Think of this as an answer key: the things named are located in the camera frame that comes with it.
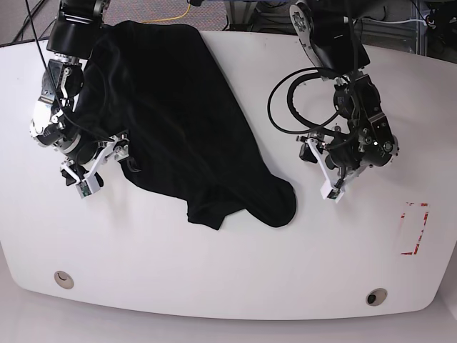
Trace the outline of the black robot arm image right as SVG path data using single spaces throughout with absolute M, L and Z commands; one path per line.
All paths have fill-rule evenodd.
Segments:
M 291 5 L 291 23 L 315 72 L 292 82 L 288 108 L 295 119 L 310 129 L 301 158 L 320 164 L 327 174 L 328 198 L 342 193 L 349 180 L 364 169 L 384 166 L 398 153 L 398 140 L 381 108 L 381 97 L 369 75 L 362 72 L 370 59 L 356 36 L 354 22 L 370 11 L 376 1 L 297 1 Z M 333 105 L 347 121 L 348 133 L 338 127 L 314 124 L 296 110 L 293 97 L 298 85 L 313 78 L 336 81 Z

